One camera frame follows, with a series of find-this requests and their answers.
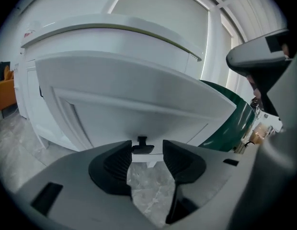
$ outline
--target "white machine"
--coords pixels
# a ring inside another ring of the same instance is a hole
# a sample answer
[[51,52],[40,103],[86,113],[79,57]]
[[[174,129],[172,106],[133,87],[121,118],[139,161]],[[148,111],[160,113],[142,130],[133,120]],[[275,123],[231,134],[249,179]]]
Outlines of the white machine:
[[147,137],[158,156],[133,161],[161,161],[164,139],[198,146],[236,108],[197,80],[201,49],[142,19],[73,17],[27,36],[22,47],[36,133],[76,151]]

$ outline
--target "white cabinet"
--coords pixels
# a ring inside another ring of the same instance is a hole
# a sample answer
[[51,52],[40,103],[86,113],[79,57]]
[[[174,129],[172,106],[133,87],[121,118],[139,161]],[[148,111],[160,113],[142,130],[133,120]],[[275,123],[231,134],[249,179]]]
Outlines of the white cabinet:
[[60,130],[43,96],[40,95],[34,60],[24,63],[22,67],[24,71],[23,89],[26,109],[36,134],[63,147],[77,150]]
[[22,78],[19,69],[19,63],[15,64],[14,67],[14,91],[15,97],[18,104],[20,115],[28,118],[28,114],[25,108],[24,98],[23,98],[23,89],[22,89]]

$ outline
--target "ceiling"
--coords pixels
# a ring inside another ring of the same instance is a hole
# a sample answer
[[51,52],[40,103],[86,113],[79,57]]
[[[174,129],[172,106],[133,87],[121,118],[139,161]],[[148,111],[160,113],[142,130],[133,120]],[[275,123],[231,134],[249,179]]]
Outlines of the ceiling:
[[286,19],[273,0],[216,0],[242,28],[245,41],[286,27]]

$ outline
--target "black bracket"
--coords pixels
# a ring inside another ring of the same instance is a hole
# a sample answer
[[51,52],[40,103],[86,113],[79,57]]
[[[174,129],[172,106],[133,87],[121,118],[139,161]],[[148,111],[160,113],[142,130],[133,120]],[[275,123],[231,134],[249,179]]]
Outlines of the black bracket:
[[146,140],[146,136],[138,136],[139,145],[133,146],[133,154],[150,154],[153,151],[154,146],[147,145]]

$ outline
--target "white wall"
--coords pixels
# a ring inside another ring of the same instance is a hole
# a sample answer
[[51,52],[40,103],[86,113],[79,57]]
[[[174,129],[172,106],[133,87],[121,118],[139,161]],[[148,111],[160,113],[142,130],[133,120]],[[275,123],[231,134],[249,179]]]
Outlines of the white wall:
[[[112,13],[160,24],[199,46],[203,56],[206,53],[208,10],[194,0],[119,0]],[[204,58],[198,63],[200,74],[203,64]]]
[[42,26],[71,16],[100,13],[108,0],[37,0],[20,16],[13,12],[0,31],[0,61],[13,61],[19,54],[26,27],[31,21]]

